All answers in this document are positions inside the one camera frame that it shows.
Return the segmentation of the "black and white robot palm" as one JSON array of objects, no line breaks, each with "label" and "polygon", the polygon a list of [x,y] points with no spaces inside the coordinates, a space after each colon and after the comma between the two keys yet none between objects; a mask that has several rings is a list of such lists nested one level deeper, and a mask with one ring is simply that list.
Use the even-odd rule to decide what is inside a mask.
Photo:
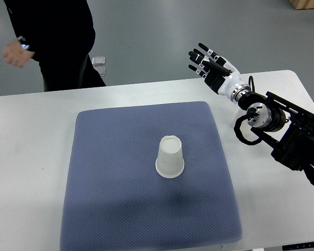
[{"label": "black and white robot palm", "polygon": [[240,72],[224,57],[219,56],[215,51],[206,45],[199,43],[198,46],[209,56],[197,49],[189,51],[189,59],[201,69],[188,65],[205,83],[217,94],[223,96],[237,96],[239,92],[249,92],[250,86],[241,80]]}]

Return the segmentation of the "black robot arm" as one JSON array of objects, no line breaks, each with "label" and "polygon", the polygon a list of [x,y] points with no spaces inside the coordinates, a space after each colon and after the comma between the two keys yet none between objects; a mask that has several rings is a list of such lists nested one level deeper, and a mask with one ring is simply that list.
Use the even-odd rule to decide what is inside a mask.
[{"label": "black robot arm", "polygon": [[268,144],[271,156],[291,170],[304,172],[314,185],[314,114],[271,92],[255,91],[253,77],[247,82],[224,57],[199,43],[189,52],[189,68],[216,94],[227,97],[245,111],[234,125],[246,145]]}]

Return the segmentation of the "person's bare hand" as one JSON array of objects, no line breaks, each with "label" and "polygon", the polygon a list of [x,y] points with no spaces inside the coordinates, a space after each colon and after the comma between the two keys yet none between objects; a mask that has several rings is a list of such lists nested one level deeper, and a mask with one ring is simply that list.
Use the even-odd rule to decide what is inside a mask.
[{"label": "person's bare hand", "polygon": [[3,58],[5,61],[15,67],[22,68],[32,59],[34,52],[22,48],[18,39],[10,42],[3,50]]}]

